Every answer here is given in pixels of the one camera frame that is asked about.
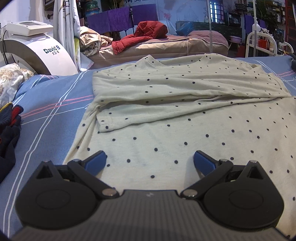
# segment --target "bed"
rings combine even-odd
[[[103,47],[90,56],[92,69],[137,61],[150,54],[154,58],[175,58],[210,52],[209,31],[192,31],[188,36],[168,35],[166,39],[151,39],[136,44],[115,55],[112,46]],[[213,52],[227,56],[228,42],[222,34],[213,31]]]
[[[256,57],[241,60],[261,64],[296,95],[296,73],[291,57]],[[14,104],[23,106],[21,135],[15,149],[16,165],[0,184],[0,229],[12,237],[21,227],[13,208],[15,198],[41,161],[62,164],[81,118],[92,102],[92,74],[34,76],[20,87]]]

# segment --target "pink mattress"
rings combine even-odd
[[[213,52],[227,56],[228,42],[222,34],[213,33]],[[166,39],[151,39],[136,44],[115,55],[112,46],[103,47],[90,56],[94,62],[92,69],[109,67],[130,61],[137,61],[147,55],[154,58],[175,58],[187,55],[204,54],[210,52],[209,31],[192,31],[189,36],[169,35]]]

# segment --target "screw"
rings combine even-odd
[[[117,193],[116,190],[112,189],[112,188],[106,188],[102,191],[102,194],[108,197],[112,197]]]
[[[183,192],[183,195],[186,196],[186,197],[194,197],[197,195],[197,191],[194,190],[194,189],[186,189],[184,192]]]

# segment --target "pink stripe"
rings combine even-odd
[[[68,103],[68,104],[62,104],[62,105],[59,105],[59,106],[49,107],[49,108],[47,108],[47,109],[44,109],[44,110],[42,110],[42,111],[39,111],[39,112],[36,112],[36,113],[30,114],[30,115],[27,115],[27,116],[25,116],[25,117],[24,117],[23,115],[21,115],[21,118],[24,119],[24,118],[29,117],[29,116],[31,116],[31,115],[36,115],[36,114],[38,114],[38,113],[44,112],[44,111],[46,111],[46,110],[54,109],[54,108],[56,108],[56,107],[61,107],[61,106],[64,106],[64,105],[74,104],[74,103],[78,103],[78,102],[82,102],[82,101],[86,101],[86,100],[91,100],[91,99],[94,99],[94,98],[89,98],[89,99],[84,99],[84,100],[78,100],[78,101],[74,101],[74,102],[71,102],[71,103]]]
[[[277,75],[282,75],[282,74],[286,74],[286,73],[290,73],[290,72],[294,72],[294,70],[290,70],[290,71],[288,71],[288,72],[284,72],[284,73],[277,74]]]
[[[46,107],[51,106],[51,105],[56,105],[56,104],[59,104],[59,103],[65,102],[65,101],[78,100],[78,99],[82,99],[82,98],[86,98],[86,97],[90,97],[90,96],[93,96],[93,95],[87,95],[87,96],[78,97],[78,98],[74,98],[74,99],[67,99],[67,100],[63,100],[63,101],[60,101],[60,102],[57,102],[57,103],[54,103],[54,104],[49,104],[49,105],[47,105],[47,106],[44,106],[44,107],[41,107],[41,108],[38,108],[38,109],[32,110],[32,111],[30,111],[30,112],[28,112],[28,113],[25,113],[25,114],[21,115],[21,116],[28,115],[28,114],[30,114],[31,112],[34,112],[34,111],[37,111],[37,110],[41,110],[41,109],[46,108]]]
[[[295,74],[294,72],[293,73],[290,73],[290,74],[286,74],[286,75],[283,75],[283,76],[279,76],[279,77],[286,77],[286,76],[290,76],[290,75],[293,75],[293,74]]]

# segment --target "purple cloth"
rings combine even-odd
[[[265,22],[261,19],[259,19],[259,25],[261,28],[266,28]]]
[[[87,17],[89,28],[103,34],[106,32],[123,31],[133,27],[129,7],[112,9]]]
[[[155,4],[132,6],[133,23],[138,25],[142,21],[158,21]]]
[[[244,28],[246,30],[246,34],[248,35],[252,32],[252,25],[254,24],[254,18],[249,15],[244,15]]]
[[[108,11],[91,15],[87,17],[87,21],[89,23],[89,28],[99,34],[111,31],[110,22],[108,19]]]
[[[107,11],[111,31],[123,31],[133,27],[129,11],[129,7]]]

